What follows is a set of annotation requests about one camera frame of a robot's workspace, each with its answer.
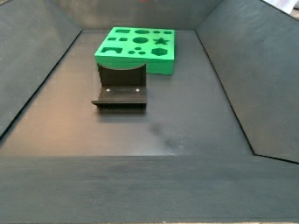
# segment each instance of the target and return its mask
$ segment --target black holder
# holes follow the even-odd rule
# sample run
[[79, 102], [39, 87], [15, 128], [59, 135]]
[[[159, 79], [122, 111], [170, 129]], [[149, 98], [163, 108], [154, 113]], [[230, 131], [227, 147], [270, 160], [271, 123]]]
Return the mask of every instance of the black holder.
[[102, 89], [93, 103], [102, 109], [145, 109], [147, 104], [146, 64], [113, 69], [98, 64]]

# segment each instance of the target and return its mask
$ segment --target bin floor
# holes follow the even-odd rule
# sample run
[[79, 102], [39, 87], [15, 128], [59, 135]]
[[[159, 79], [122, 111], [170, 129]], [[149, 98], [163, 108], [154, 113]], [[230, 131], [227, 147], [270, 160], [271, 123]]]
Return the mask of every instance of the bin floor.
[[82, 33], [2, 140], [0, 222], [298, 222], [299, 166], [253, 155], [195, 32], [141, 115], [91, 104], [107, 34]]

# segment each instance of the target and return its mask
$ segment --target shape sorter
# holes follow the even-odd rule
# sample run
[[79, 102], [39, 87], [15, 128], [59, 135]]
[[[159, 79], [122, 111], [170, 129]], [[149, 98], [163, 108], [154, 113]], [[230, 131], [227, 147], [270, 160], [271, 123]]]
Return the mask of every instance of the shape sorter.
[[115, 27], [101, 45], [97, 62], [115, 69], [147, 64], [150, 74], [174, 73], [175, 30]]

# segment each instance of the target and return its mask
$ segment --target dark gray surface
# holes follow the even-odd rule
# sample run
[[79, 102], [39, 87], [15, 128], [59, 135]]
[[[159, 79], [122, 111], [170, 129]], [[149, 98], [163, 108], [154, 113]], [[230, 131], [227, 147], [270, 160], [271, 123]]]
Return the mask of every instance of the dark gray surface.
[[0, 6], [0, 136], [79, 33], [52, 1]]
[[270, 158], [0, 159], [2, 223], [299, 221], [299, 166]]
[[84, 31], [0, 144], [0, 156], [249, 155], [195, 31], [177, 35], [174, 75], [147, 75], [143, 115], [101, 115], [94, 53], [109, 31]]
[[223, 0], [55, 0], [83, 29], [194, 30]]
[[255, 153], [299, 162], [298, 21], [226, 0], [198, 33]]

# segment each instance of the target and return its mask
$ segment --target circle-shaped hole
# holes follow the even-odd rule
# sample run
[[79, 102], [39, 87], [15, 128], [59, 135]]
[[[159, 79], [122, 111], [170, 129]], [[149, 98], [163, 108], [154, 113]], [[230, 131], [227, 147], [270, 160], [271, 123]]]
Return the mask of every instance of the circle-shaped hole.
[[145, 44], [149, 41], [149, 38], [134, 38], [135, 43]]
[[138, 33], [138, 34], [147, 34], [147, 33], [150, 33], [150, 31], [147, 31], [147, 30], [138, 30], [138, 31], [135, 31], [135, 33]]

